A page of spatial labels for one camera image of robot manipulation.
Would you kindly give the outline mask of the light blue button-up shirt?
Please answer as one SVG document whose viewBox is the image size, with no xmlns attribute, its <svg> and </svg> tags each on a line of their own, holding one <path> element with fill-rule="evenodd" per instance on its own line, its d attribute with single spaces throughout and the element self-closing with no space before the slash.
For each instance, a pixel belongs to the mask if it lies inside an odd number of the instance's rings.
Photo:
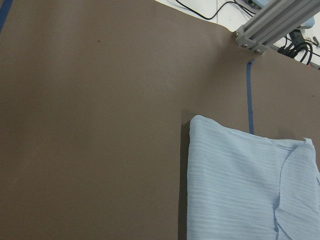
<svg viewBox="0 0 320 240">
<path fill-rule="evenodd" d="M 269 139 L 197 115 L 187 165 L 189 240 L 317 240 L 312 141 Z"/>
</svg>

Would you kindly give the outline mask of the aluminium frame post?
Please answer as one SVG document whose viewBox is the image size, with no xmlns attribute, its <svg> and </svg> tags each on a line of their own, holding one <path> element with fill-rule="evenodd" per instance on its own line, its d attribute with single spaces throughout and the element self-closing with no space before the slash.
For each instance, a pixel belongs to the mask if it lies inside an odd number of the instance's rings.
<svg viewBox="0 0 320 240">
<path fill-rule="evenodd" d="M 235 42 L 262 54 L 319 12 L 318 0 L 270 0 L 235 31 Z"/>
</svg>

